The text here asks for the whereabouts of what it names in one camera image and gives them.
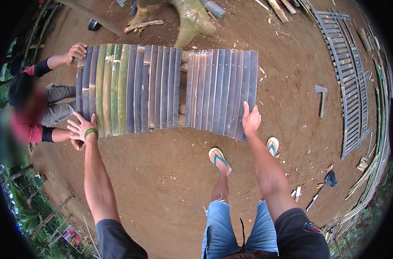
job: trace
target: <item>flip-flop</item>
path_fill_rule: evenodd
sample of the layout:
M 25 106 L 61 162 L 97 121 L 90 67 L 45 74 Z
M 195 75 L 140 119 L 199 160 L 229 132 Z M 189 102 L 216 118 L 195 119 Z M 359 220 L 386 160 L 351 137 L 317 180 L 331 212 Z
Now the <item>flip-flop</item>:
M 217 154 L 215 154 L 215 156 L 214 156 L 214 165 L 215 165 L 215 167 L 218 168 L 217 167 L 217 158 L 218 158 L 218 159 L 220 159 L 220 161 L 224 162 L 230 168 L 230 172 L 231 172 L 231 167 L 227 163 L 227 161 L 225 161 L 224 154 L 221 152 L 221 150 L 219 148 L 211 148 L 211 150 L 208 152 L 208 156 L 211 157 L 211 153 L 214 152 L 214 150 L 218 150 L 218 152 L 220 152 L 221 156 L 223 157 L 223 158 L 220 158 Z
M 274 147 L 274 145 L 271 144 L 271 146 L 268 148 L 268 150 L 273 155 L 273 157 L 276 157 L 276 153 L 279 150 L 279 141 L 275 137 L 271 137 L 271 138 L 269 138 L 269 140 L 267 140 L 267 145 L 269 144 L 270 141 L 276 143 L 277 147 Z

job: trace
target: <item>green flip-flop strap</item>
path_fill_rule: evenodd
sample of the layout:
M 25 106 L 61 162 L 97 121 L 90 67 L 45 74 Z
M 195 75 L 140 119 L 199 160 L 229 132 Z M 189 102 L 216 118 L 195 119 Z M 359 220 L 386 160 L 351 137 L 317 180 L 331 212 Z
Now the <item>green flip-flop strap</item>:
M 273 157 L 275 157 L 276 156 L 276 150 L 274 149 L 273 144 L 269 147 L 269 151 L 270 151 L 270 149 L 273 149 L 273 153 L 274 153 Z
M 229 166 L 228 163 L 225 161 L 225 159 L 220 158 L 217 154 L 215 154 L 215 157 L 214 157 L 214 165 L 215 165 L 216 168 L 218 168 L 218 167 L 217 167 L 217 158 L 220 159 L 221 162 L 223 162 L 223 163 L 225 163 L 227 166 Z

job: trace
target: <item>dark hair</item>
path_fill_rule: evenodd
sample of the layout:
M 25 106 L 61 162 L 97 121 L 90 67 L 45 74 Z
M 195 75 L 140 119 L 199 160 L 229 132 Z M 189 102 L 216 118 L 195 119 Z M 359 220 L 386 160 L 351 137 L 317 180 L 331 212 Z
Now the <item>dark hair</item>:
M 33 91 L 32 76 L 25 72 L 17 73 L 11 82 L 8 102 L 11 106 L 23 108 Z

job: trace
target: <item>foot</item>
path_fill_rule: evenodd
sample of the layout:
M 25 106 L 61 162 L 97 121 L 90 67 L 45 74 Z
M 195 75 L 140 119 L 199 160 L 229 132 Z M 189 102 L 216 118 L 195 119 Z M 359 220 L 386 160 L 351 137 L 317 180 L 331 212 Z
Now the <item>foot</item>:
M 214 150 L 213 152 L 211 152 L 209 159 L 211 160 L 212 163 L 214 163 L 214 157 L 215 155 L 219 156 L 220 158 L 224 159 L 224 157 L 221 155 L 221 153 L 218 150 Z M 216 165 L 218 167 L 218 169 L 220 169 L 222 174 L 226 174 L 227 176 L 230 174 L 231 172 L 231 168 L 229 166 L 227 166 L 226 163 L 222 162 L 220 159 L 217 158 L 217 162 Z
M 273 148 L 270 148 L 272 145 L 276 149 L 276 155 L 275 156 L 274 156 Z M 276 148 L 276 147 L 277 147 L 277 143 L 274 142 L 274 141 L 269 141 L 267 143 L 267 149 L 270 151 L 272 156 L 274 156 L 275 158 L 278 158 L 280 156 L 280 152 L 279 152 L 279 148 Z

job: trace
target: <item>gray pants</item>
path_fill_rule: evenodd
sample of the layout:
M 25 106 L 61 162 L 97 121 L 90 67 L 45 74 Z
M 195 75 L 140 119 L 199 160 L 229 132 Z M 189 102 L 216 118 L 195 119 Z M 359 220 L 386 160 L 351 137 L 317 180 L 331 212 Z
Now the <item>gray pants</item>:
M 50 84 L 47 87 L 48 106 L 44 118 L 40 124 L 45 127 L 57 124 L 58 122 L 66 120 L 70 115 L 73 114 L 75 109 L 75 101 L 56 104 L 66 98 L 75 98 L 75 86 L 66 85 L 53 85 Z

